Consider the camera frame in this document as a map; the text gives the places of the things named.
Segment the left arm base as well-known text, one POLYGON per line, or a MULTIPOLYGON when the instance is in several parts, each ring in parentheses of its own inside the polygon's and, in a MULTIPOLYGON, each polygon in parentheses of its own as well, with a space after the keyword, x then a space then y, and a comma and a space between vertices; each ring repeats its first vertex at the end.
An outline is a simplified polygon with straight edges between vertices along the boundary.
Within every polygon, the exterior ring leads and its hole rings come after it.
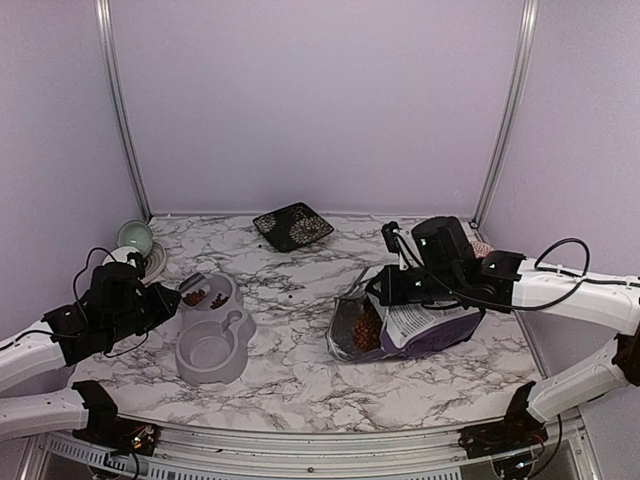
POLYGON ((114 423, 96 428, 73 430, 72 435, 89 443, 115 450, 119 454, 136 453, 152 456, 160 428, 155 424, 117 419, 114 423))

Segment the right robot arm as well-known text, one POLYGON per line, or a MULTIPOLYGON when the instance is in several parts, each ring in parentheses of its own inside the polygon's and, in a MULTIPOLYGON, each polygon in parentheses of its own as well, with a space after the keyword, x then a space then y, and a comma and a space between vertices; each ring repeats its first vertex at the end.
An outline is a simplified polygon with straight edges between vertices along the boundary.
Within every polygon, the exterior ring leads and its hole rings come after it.
POLYGON ((383 306, 542 312, 615 330, 587 359, 516 391, 495 428, 502 446, 519 446, 534 427, 567 409, 638 385, 638 278, 592 274, 587 266, 571 270, 504 250, 479 257, 452 216, 432 217, 410 230, 389 222, 382 235, 398 262, 385 266, 367 288, 383 306))

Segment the grey double pet bowl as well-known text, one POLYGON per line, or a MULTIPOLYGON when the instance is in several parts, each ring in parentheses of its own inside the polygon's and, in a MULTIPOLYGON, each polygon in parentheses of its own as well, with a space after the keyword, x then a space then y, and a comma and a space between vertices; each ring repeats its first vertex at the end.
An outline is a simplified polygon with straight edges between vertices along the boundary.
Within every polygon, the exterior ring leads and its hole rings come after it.
POLYGON ((182 328, 175 349, 176 368, 186 383, 230 384, 248 363, 248 343, 256 333, 256 323, 244 307, 243 295, 235 281, 224 273, 205 276, 210 291, 232 295, 230 308, 198 311, 181 302, 182 328))

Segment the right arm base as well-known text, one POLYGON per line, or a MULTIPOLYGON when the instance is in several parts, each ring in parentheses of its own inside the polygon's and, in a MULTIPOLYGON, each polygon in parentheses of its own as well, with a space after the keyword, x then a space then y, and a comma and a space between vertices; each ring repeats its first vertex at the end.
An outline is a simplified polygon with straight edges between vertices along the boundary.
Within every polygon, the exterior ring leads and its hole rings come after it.
POLYGON ((533 431, 491 422, 459 431, 458 445, 469 459, 507 453, 530 446, 542 446, 549 438, 545 427, 533 431))

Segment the metal food scoop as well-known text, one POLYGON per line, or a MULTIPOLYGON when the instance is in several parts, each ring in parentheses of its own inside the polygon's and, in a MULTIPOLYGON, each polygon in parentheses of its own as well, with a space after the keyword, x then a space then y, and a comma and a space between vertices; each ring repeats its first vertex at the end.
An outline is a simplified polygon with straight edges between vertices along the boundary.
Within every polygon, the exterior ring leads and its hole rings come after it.
POLYGON ((185 305, 195 307, 207 297, 210 287, 206 277, 196 272, 180 283, 178 291, 185 305))

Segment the purple pet food bag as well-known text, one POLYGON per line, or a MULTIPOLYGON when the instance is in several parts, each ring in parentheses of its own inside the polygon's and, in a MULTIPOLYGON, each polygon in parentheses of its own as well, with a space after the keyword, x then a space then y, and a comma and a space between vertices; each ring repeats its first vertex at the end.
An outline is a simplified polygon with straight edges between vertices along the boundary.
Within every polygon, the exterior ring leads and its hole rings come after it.
POLYGON ((388 359, 418 359, 469 341, 486 311, 443 303, 381 306, 365 291, 373 277, 363 269, 349 289, 334 298, 334 310, 326 333, 327 349, 345 363, 371 363, 388 359), (382 322, 380 346, 368 352, 355 348, 347 329, 355 322, 355 307, 369 303, 382 322))

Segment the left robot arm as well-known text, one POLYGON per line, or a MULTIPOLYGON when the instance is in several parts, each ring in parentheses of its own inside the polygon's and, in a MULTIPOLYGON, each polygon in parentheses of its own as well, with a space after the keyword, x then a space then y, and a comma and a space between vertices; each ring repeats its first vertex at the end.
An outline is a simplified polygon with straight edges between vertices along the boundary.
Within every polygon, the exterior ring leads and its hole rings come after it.
POLYGON ((1 438, 4 441, 54 431, 94 434, 106 445, 125 438, 118 407, 96 381, 75 382, 52 393, 10 397, 12 388, 50 371, 108 354, 131 336, 144 336, 172 319, 179 291, 146 285, 143 270, 115 262, 93 270, 89 288, 71 304, 54 309, 1 347, 1 438))

